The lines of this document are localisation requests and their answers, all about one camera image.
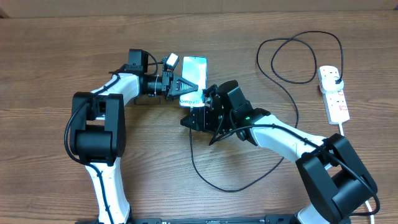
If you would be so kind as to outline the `Samsung Galaxy smartphone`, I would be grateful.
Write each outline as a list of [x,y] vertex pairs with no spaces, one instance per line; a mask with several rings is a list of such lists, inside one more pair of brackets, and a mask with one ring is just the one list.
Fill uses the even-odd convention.
[[206,89],[207,65],[206,57],[186,56],[183,58],[182,78],[198,85],[198,90],[181,95],[179,98],[181,107],[202,107],[205,105],[203,90]]

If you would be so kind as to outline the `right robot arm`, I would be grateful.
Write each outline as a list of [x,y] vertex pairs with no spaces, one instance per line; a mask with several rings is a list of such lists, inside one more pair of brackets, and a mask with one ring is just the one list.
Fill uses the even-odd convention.
[[210,133],[211,144],[236,135],[241,141],[270,149],[297,166],[310,204],[293,215],[267,215],[267,223],[350,223],[357,209],[373,198],[376,214],[381,204],[377,185],[347,138],[305,133],[253,108],[237,81],[203,89],[183,84],[180,105],[190,113],[181,125]]

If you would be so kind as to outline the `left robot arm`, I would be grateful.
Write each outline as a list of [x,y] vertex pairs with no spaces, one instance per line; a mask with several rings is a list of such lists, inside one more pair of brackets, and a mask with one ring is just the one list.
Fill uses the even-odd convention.
[[85,166],[96,194],[99,215],[95,223],[132,223],[131,206],[124,193],[121,158],[126,148],[124,107],[140,95],[162,95],[166,100],[198,90],[198,85],[174,74],[179,57],[174,53],[154,61],[153,55],[130,49],[128,61],[112,71],[111,79],[91,92],[77,92],[64,133],[65,150]]

